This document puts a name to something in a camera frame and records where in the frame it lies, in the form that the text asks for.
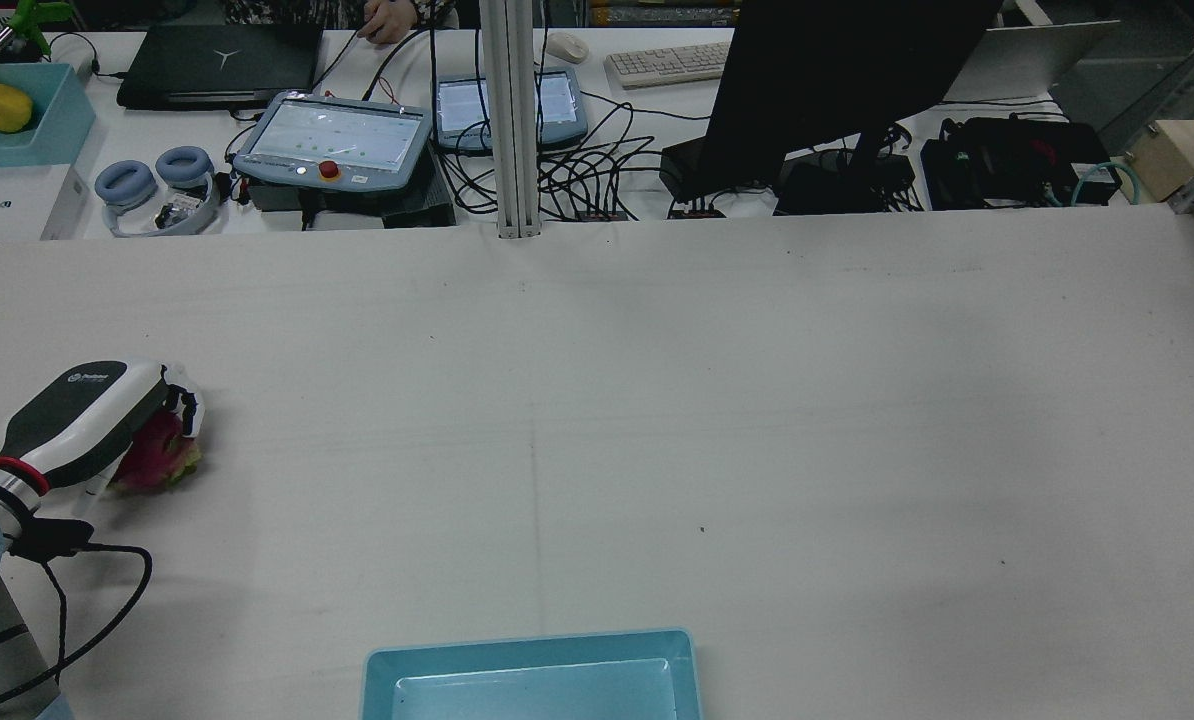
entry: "dragon fruit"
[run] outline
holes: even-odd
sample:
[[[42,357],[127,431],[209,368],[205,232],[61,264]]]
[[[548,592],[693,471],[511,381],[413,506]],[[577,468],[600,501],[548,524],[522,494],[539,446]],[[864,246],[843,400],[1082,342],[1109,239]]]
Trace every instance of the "dragon fruit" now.
[[[201,449],[195,438],[181,436],[178,416],[159,410],[136,430],[130,451],[113,474],[113,486],[131,492],[158,492],[174,487],[196,470]]]

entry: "blue tray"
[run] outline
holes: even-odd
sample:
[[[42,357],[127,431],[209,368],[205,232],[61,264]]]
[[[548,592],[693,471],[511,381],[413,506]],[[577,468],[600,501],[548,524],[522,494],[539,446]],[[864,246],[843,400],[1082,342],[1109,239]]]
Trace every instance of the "blue tray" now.
[[[0,64],[0,82],[33,99],[29,127],[19,133],[0,133],[0,168],[72,165],[96,122],[96,111],[72,64]]]
[[[378,650],[361,720],[702,720],[682,629]]]

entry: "headphones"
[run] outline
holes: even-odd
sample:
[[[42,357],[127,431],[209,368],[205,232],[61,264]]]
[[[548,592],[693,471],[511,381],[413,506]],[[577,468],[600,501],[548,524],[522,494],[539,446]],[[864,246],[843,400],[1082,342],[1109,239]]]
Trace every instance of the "headphones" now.
[[[140,160],[121,160],[109,165],[96,178],[96,195],[104,201],[104,224],[113,236],[167,236],[196,234],[210,224],[219,213],[219,193],[214,190],[214,164],[199,147],[185,144],[162,152],[156,173],[177,191],[167,198],[153,223],[155,230],[127,233],[118,219],[143,205],[156,192],[152,170]]]

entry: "red ring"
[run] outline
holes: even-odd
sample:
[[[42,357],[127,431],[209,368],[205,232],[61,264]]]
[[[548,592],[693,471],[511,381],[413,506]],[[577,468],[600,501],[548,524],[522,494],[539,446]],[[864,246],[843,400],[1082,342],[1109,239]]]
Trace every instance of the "red ring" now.
[[[41,474],[32,464],[27,464],[27,462],[21,461],[18,457],[0,455],[0,468],[19,470],[29,480],[29,484],[33,486],[33,490],[38,492],[38,496],[44,496],[50,492],[50,482],[45,479],[45,475]]]

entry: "black laptop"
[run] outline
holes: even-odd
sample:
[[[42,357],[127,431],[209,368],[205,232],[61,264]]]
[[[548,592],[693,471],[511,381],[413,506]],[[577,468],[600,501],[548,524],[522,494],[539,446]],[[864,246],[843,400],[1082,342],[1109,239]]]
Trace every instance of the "black laptop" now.
[[[312,90],[319,26],[154,26],[117,104],[134,110],[263,107],[283,90]]]

